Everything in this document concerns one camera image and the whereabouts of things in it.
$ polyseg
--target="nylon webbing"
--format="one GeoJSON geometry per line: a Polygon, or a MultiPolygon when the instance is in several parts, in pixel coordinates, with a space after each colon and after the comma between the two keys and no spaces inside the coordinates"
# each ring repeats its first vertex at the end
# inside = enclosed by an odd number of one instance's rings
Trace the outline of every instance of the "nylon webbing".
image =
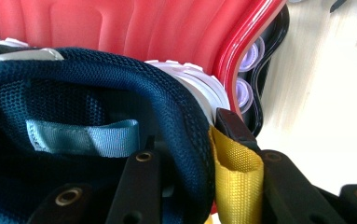
{"type": "Polygon", "coordinates": [[[215,161],[216,205],[222,223],[261,223],[262,159],[211,127],[215,161]]]}
{"type": "Polygon", "coordinates": [[[30,141],[37,151],[118,158],[129,157],[140,147],[135,119],[97,127],[33,119],[26,123],[30,141]]]}

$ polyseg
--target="yellow strap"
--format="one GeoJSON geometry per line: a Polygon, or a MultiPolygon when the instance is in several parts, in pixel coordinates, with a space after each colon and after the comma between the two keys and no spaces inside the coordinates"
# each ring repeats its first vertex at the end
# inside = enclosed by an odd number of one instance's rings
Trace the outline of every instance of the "yellow strap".
{"type": "Polygon", "coordinates": [[[216,205],[223,224],[261,222],[262,159],[214,127],[210,130],[215,160],[216,205]]]}

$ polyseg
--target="light blue pull tab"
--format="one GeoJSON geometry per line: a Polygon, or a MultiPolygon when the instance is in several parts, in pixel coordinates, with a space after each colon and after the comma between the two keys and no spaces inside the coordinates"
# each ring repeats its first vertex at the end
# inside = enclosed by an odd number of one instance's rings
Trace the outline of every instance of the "light blue pull tab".
{"type": "Polygon", "coordinates": [[[140,147],[139,124],[135,119],[95,127],[33,119],[26,123],[36,151],[119,158],[129,157],[140,147]]]}

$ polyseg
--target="white wall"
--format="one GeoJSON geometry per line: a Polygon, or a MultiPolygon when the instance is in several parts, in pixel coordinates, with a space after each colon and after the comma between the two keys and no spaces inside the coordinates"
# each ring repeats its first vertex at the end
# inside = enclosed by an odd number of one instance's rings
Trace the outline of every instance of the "white wall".
{"type": "Polygon", "coordinates": [[[338,194],[357,184],[357,0],[288,3],[288,36],[272,59],[259,146],[285,153],[338,194]]]}

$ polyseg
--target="mesh lining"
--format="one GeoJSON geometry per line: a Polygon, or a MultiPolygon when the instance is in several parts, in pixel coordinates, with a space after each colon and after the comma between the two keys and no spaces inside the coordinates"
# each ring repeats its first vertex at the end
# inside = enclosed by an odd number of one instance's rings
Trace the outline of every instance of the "mesh lining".
{"type": "Polygon", "coordinates": [[[107,122],[95,91],[85,86],[41,79],[0,86],[0,140],[33,150],[25,119],[89,126],[107,122]]]}
{"type": "Polygon", "coordinates": [[[12,134],[10,138],[19,147],[20,140],[14,138],[24,127],[18,121],[21,116],[53,119],[49,121],[54,122],[75,121],[76,124],[91,119],[91,122],[103,123],[105,120],[96,120],[104,117],[97,95],[90,89],[83,94],[74,91],[85,88],[76,84],[135,91],[151,101],[179,176],[173,197],[169,202],[163,202],[163,222],[204,221],[213,202],[214,166],[208,139],[209,124],[196,99],[178,81],[152,65],[93,50],[60,49],[60,53],[66,60],[0,63],[0,88],[10,90],[0,90],[0,97],[4,99],[0,99],[0,125],[8,127],[0,127],[5,133],[0,134],[0,138],[12,134]],[[61,81],[76,84],[64,86],[67,84],[61,81]],[[74,102],[78,107],[67,102],[74,102]]]}

